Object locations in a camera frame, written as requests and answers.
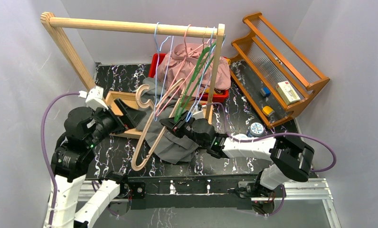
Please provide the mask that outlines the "wooden clothes hanger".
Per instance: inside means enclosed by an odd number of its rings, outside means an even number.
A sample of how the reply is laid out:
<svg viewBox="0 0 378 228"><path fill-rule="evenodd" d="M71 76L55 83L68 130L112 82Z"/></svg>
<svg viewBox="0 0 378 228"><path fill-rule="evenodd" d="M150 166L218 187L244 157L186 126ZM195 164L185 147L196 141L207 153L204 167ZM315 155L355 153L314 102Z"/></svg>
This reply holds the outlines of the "wooden clothes hanger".
<svg viewBox="0 0 378 228"><path fill-rule="evenodd" d="M143 84L138 87L135 93L137 105L141 111L145 112L145 117L136 126L138 131L141 131L141 136L136 145L135 152L132 156L131 167L134 171L142 170L147 164L149 158L156 154L163 161L176 164L183 160L192 142L186 138L178 138L172 133L168 132L164 126L161 125L161 119L169 118L175 112L175 104L179 101L175 98L172 92L167 92L167 98L172 99L172 103L167 105L165 111L162 111L158 120L154 120L156 108L155 99L160 97L162 86L156 85L155 78L146 78ZM150 150L142 159L141 163L137 163L141 147L146 142Z"/></svg>

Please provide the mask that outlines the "pink wire hanger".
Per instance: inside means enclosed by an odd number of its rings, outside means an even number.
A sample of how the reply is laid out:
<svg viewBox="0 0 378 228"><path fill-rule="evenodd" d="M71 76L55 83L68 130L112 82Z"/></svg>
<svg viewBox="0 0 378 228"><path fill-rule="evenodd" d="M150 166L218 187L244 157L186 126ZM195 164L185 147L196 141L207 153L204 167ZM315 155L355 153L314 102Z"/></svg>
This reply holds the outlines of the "pink wire hanger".
<svg viewBox="0 0 378 228"><path fill-rule="evenodd" d="M188 84L191 84L193 72L203 59L198 49L204 48L207 43L212 43L213 35L212 33L210 39L207 42L203 41L200 45L188 47L184 40L182 44L171 47L169 54L156 67L154 76L156 82L158 82L158 76L164 76L164 78L160 98L155 100L153 117L155 121L185 82L189 81Z"/></svg>

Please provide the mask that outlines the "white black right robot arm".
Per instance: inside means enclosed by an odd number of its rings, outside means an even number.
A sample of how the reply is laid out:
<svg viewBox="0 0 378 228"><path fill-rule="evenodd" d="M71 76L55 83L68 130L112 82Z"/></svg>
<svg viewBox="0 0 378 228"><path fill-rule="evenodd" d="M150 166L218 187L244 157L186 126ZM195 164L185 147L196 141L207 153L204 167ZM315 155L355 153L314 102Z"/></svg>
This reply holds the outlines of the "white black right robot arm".
<svg viewBox="0 0 378 228"><path fill-rule="evenodd" d="M232 136L216 132L205 118L192 117L186 121L184 117L178 120L171 117L160 119L160 124L178 138L189 138L214 158L246 157L272 162L258 173L254 183L238 183L228 190L241 198L267 197L287 181L307 182L309 179L314 149L298 136Z"/></svg>

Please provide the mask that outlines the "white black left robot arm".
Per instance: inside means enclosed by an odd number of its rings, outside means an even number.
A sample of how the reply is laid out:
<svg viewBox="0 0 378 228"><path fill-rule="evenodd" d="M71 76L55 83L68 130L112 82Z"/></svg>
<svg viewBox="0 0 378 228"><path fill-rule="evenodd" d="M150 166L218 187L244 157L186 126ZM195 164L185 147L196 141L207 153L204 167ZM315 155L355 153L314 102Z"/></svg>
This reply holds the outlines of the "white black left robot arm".
<svg viewBox="0 0 378 228"><path fill-rule="evenodd" d="M113 199L131 196L127 175L110 171L88 202L76 210L89 165L95 158L95 146L110 134L136 128L146 116L120 98L115 103L122 115L107 106L77 107L68 113L65 132L58 138L50 162L53 182L44 227L91 228Z"/></svg>

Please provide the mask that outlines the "grey garment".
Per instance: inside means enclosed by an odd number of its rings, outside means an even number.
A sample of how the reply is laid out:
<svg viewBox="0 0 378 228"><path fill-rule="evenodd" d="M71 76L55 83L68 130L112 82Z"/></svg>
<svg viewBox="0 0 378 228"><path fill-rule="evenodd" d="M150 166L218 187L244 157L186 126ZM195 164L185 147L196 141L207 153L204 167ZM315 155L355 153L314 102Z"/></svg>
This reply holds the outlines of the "grey garment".
<svg viewBox="0 0 378 228"><path fill-rule="evenodd" d="M147 77L143 79L143 84L149 85L149 89L141 94L141 101L154 101L160 98L162 83L156 83L154 78ZM195 151L199 145L188 137L178 138L169 131L165 131L157 146L154 146L156 138L161 132L163 126L159 121L152 122L144 137L154 153L165 162L176 164L178 162L189 162L195 156Z"/></svg>

